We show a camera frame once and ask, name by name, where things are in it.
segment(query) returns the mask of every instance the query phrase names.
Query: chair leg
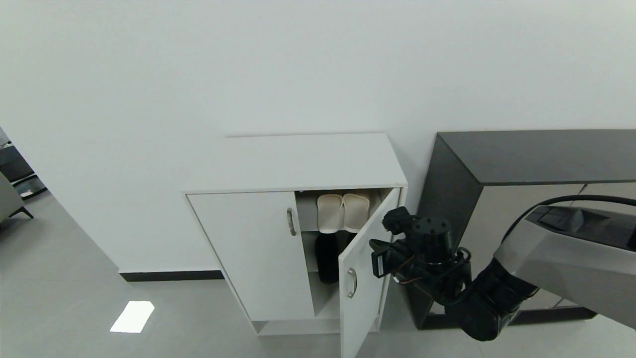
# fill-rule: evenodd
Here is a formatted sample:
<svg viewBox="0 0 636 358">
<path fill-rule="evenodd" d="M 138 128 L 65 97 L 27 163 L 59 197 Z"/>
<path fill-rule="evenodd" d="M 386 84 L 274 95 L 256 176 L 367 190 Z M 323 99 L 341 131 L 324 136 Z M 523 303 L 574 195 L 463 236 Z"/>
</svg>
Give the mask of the chair leg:
<svg viewBox="0 0 636 358">
<path fill-rule="evenodd" d="M 25 208 L 24 206 L 22 207 L 22 209 L 20 209 L 20 211 L 22 211 L 23 213 L 27 214 L 30 218 L 33 218 L 33 215 L 31 215 L 31 213 L 29 213 L 27 208 Z"/>
</svg>

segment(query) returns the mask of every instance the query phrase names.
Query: cabinet top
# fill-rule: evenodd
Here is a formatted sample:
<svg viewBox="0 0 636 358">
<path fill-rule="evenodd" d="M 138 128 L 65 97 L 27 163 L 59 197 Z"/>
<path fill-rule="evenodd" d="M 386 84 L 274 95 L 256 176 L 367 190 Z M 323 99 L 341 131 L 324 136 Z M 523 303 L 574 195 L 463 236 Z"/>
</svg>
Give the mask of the cabinet top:
<svg viewBox="0 0 636 358">
<path fill-rule="evenodd" d="M 406 186 L 384 133 L 226 138 L 209 157 L 181 192 Z"/>
<path fill-rule="evenodd" d="M 483 185 L 636 181 L 636 131 L 441 132 Z"/>
</svg>

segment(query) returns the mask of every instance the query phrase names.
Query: dark countertop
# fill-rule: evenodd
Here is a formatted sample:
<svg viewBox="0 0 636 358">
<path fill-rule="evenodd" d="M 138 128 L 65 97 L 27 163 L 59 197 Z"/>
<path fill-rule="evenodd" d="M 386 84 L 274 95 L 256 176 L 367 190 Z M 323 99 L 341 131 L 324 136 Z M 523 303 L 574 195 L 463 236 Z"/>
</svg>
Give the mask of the dark countertop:
<svg viewBox="0 0 636 358">
<path fill-rule="evenodd" d="M 636 130 L 441 132 L 483 185 L 636 181 Z"/>
</svg>

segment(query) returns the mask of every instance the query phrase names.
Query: robotic arm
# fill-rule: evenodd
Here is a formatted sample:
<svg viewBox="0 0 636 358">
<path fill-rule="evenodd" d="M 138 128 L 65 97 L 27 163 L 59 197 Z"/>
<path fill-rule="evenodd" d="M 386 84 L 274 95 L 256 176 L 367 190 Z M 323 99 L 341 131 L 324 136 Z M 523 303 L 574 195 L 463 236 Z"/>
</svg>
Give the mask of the robotic arm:
<svg viewBox="0 0 636 358">
<path fill-rule="evenodd" d="M 480 341 L 498 337 L 539 288 L 636 327 L 636 216 L 548 206 L 572 200 L 636 206 L 631 199 L 584 195 L 539 203 L 513 223 L 474 280 L 471 254 L 453 244 L 450 223 L 400 207 L 382 224 L 405 238 L 370 240 L 373 273 L 424 291 Z"/>
</svg>

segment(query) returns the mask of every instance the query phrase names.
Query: chair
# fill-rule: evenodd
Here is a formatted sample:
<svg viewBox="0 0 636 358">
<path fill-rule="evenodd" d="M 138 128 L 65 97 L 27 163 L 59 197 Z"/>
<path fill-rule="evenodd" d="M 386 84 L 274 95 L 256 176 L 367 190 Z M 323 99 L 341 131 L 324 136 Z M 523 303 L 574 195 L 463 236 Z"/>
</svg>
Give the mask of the chair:
<svg viewBox="0 0 636 358">
<path fill-rule="evenodd" d="M 33 215 L 24 207 L 24 201 L 20 194 L 18 194 L 9 180 L 0 174 L 0 221 L 20 212 L 33 218 Z"/>
</svg>

